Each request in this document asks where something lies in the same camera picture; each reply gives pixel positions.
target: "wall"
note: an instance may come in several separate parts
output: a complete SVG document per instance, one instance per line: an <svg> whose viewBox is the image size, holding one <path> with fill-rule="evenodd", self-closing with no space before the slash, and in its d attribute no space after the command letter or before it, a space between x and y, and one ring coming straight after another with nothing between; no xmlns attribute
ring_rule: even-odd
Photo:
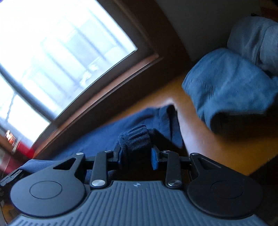
<svg viewBox="0 0 278 226"><path fill-rule="evenodd" d="M156 0L191 60L225 45L235 22L259 13L258 0Z"/></svg>

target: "pile of clothes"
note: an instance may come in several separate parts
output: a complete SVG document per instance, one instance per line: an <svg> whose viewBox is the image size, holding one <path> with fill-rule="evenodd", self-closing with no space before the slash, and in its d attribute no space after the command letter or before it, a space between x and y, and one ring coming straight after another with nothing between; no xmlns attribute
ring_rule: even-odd
<svg viewBox="0 0 278 226"><path fill-rule="evenodd" d="M199 118L217 134L229 134L278 101L278 23L260 16L234 25L227 48L205 55L182 87Z"/></svg>

